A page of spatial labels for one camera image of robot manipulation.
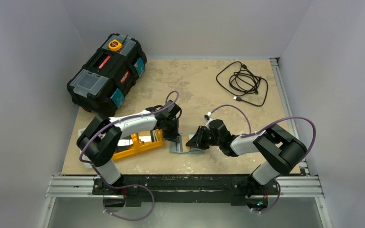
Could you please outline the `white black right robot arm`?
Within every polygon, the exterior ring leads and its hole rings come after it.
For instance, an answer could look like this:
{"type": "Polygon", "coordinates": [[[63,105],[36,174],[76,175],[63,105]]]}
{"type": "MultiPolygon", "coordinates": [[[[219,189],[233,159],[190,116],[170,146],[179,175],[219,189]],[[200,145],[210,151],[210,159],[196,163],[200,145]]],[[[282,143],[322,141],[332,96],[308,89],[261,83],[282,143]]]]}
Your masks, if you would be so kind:
{"type": "Polygon", "coordinates": [[[260,152],[265,162],[248,180],[248,188],[253,193],[260,193],[277,176],[289,174],[307,152],[304,143],[278,124],[245,137],[231,134],[221,119],[211,119],[205,126],[199,126],[185,145],[201,150],[216,146],[229,157],[260,152]]]}

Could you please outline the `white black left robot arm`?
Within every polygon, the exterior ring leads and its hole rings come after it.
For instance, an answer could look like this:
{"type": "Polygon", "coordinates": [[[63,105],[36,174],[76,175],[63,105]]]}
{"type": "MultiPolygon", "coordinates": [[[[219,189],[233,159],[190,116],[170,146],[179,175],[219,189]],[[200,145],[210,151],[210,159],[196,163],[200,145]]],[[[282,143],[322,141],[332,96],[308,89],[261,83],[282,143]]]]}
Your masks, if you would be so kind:
{"type": "Polygon", "coordinates": [[[182,109],[174,101],[157,105],[123,117],[97,115],[77,140],[79,160],[94,168],[104,180],[110,194],[118,194],[123,187],[121,173],[113,162],[113,155],[121,139],[135,133],[160,130],[166,140],[178,141],[179,118],[182,109]]]}

